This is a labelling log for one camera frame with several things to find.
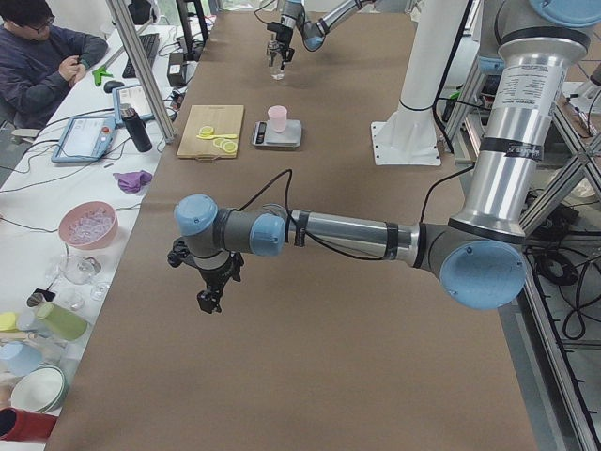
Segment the green cup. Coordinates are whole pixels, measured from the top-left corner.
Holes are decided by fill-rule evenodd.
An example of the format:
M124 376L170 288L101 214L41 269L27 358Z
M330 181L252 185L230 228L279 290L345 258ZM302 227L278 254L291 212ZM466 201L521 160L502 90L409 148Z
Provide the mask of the green cup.
M87 330L87 321L55 303L42 303L36 311L36 318L61 338L73 341Z

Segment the glasses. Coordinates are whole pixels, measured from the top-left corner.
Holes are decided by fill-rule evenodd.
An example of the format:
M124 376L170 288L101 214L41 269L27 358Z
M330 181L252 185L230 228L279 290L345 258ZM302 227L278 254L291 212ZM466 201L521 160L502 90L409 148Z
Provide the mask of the glasses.
M32 30L36 30L39 34L41 32L41 30L52 25L53 22L54 22L54 16L50 16L44 25L41 25L41 26L28 25L28 27L31 28Z

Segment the thermos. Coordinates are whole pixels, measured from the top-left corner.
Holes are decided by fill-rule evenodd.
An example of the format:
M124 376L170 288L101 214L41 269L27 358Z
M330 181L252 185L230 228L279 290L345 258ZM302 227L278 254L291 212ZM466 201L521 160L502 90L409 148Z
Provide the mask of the thermos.
M121 104L121 119L130 133L131 140L139 152L148 152L152 143L146 133L146 124L128 103Z

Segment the robot label sticker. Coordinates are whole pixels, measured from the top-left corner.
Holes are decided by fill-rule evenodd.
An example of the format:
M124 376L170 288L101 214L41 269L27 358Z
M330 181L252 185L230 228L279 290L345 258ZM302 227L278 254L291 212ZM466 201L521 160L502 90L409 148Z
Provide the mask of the robot label sticker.
M537 162L543 160L543 146L513 139L485 138L482 141L480 150L501 152L506 157L530 158Z
M550 117L564 72L559 66L538 64L505 68L493 109L525 108Z

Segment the ur robot arm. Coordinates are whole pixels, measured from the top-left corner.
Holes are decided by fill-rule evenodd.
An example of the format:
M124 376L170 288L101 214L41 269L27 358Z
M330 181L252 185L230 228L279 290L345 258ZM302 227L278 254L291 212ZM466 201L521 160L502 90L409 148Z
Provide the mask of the ur robot arm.
M240 253L276 256L291 233L298 246L309 237L432 272L451 297L472 308L515 298L526 279L519 216L567 69L586 55L601 7L594 0L578 7L569 0L488 0L485 16L492 17L483 23L493 38L483 40L484 50L494 47L505 69L462 210L447 225L398 225L276 206L220 209L205 195L186 197L176 207L182 237L169 261L200 271L207 282L198 295L204 311L221 311L225 283L239 281Z
M366 4L377 0L346 0L331 12L311 22L306 15L301 0L286 0L282 8L280 22L270 22L267 29L275 34L275 39L268 42L268 65L275 79L284 77L285 64L292 61L294 49L290 47L294 28L298 28L304 47L314 52L319 49L328 33L344 22L348 17L363 9Z
M515 246L446 225L407 226L286 211L275 205L252 212L220 209L203 194L181 200L175 216L182 237L175 240L169 262L174 267L183 262L200 271L207 288L198 293L197 301L208 313L222 311L220 300L229 279L240 281L240 253L277 256L288 235L300 247L318 242L363 258L402 260L435 274L452 297L473 308L495 308L513 300L525 278Z

